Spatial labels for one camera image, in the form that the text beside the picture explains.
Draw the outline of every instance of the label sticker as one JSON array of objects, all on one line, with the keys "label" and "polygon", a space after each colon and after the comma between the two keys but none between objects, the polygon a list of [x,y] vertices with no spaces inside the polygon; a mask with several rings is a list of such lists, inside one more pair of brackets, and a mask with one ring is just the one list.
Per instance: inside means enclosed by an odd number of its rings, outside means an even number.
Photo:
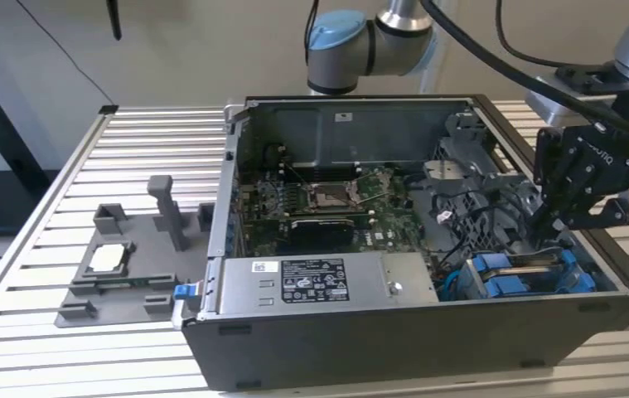
[{"label": "label sticker", "polygon": [[286,303],[348,300],[344,259],[283,261],[283,301]]},{"label": "label sticker", "polygon": [[278,272],[280,261],[254,261],[252,272]]}]

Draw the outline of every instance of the metal slat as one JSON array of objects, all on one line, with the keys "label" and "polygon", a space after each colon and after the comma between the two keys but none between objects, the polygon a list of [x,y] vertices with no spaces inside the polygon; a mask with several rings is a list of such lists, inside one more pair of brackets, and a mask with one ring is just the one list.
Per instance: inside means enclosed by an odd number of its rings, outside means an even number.
[{"label": "metal slat", "polygon": [[[86,381],[70,385],[10,387],[0,390],[2,396],[40,396],[42,398],[136,394],[152,391],[203,390],[206,381],[202,376],[163,376],[159,378],[131,379],[126,381]],[[214,391],[191,392],[195,398],[214,397]]]},{"label": "metal slat", "polygon": [[131,170],[131,171],[88,171],[79,172],[75,182],[130,182],[148,181],[155,174],[170,174],[175,180],[218,178],[222,174],[219,166],[202,167],[199,169],[180,169],[167,167],[159,170]]},{"label": "metal slat", "polygon": [[174,330],[171,322],[127,323],[122,325],[86,326],[84,328],[58,328],[54,323],[0,328],[0,340],[11,338],[39,338],[54,336],[86,336],[88,334],[124,333],[138,331]]},{"label": "metal slat", "polygon": [[184,346],[182,332],[151,332],[127,335],[58,337],[39,340],[0,342],[0,356],[46,352],[94,351],[128,347]]},{"label": "metal slat", "polygon": [[68,285],[79,266],[20,269],[11,275],[12,288]]},{"label": "metal slat", "polygon": [[[216,192],[218,178],[211,180],[176,181],[172,194]],[[147,192],[147,182],[99,182],[75,184],[66,197],[103,197],[110,195],[139,195]]]},{"label": "metal slat", "polygon": [[[544,123],[528,106],[520,101],[504,101],[499,107],[522,136],[532,141]],[[54,325],[52,306],[60,304],[67,292],[64,287],[54,287],[66,285],[82,261],[99,203],[124,201],[128,214],[155,214],[144,190],[150,176],[156,173],[172,175],[174,194],[184,211],[195,211],[198,201],[215,192],[218,162],[199,166],[195,158],[212,157],[203,148],[223,147],[222,111],[120,107],[103,138],[96,140],[91,158],[67,187],[66,199],[56,203],[58,212],[46,223],[47,229],[38,231],[3,282],[0,395],[216,396],[218,393],[206,390],[184,338],[174,332],[171,323],[60,329]],[[629,227],[610,233],[629,253]],[[15,313],[16,310],[30,313]],[[302,397],[431,393],[451,398],[629,396],[629,330],[592,337],[552,371],[498,372],[296,391]],[[292,393],[264,391],[259,395]]]},{"label": "metal slat", "polygon": [[[216,195],[176,193],[172,198],[179,203],[179,207],[195,207],[199,203],[215,202]],[[70,197],[62,201],[58,211],[90,211],[103,203],[120,203],[126,210],[155,209],[158,207],[158,199],[150,195]]]},{"label": "metal slat", "polygon": [[163,376],[199,376],[199,372],[192,359],[0,371],[0,388],[103,380],[130,382],[131,379]]},{"label": "metal slat", "polygon": [[98,141],[95,145],[96,148],[162,148],[162,147],[175,147],[180,145],[194,145],[207,143],[211,145],[226,143],[226,134],[210,134],[200,135],[198,137],[192,136],[179,136],[179,135],[160,135],[159,137],[142,137],[138,138],[103,138]]}]

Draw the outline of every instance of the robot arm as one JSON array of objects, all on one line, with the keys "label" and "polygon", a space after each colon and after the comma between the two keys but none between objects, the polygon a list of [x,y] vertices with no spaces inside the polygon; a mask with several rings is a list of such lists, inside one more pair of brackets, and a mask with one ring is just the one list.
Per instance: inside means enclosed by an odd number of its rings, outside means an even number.
[{"label": "robot arm", "polygon": [[[629,28],[616,48],[615,61],[602,66],[563,66],[555,86],[530,78],[494,56],[447,18],[432,1],[422,0],[432,19],[487,65],[535,91],[551,104],[590,121],[584,125],[542,129],[535,152],[535,184],[542,207],[530,220],[535,239],[543,241],[570,229],[629,225]],[[582,96],[612,95],[611,107],[582,103]],[[552,114],[535,109],[539,114]],[[610,195],[600,214],[590,210]]]}]

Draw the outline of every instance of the blue latch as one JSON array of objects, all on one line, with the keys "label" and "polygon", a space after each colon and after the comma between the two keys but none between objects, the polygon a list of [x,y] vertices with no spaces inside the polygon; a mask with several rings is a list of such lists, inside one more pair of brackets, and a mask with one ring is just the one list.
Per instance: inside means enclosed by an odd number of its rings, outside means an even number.
[{"label": "blue latch", "polygon": [[174,299],[187,300],[188,298],[196,297],[196,285],[195,284],[179,284],[174,288]]}]

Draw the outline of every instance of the barcode label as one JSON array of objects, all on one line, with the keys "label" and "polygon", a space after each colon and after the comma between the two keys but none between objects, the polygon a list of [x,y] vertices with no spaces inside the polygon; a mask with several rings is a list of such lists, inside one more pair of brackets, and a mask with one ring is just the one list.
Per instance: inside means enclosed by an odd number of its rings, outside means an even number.
[{"label": "barcode label", "polygon": [[254,261],[252,272],[278,272],[280,270],[280,261]]}]

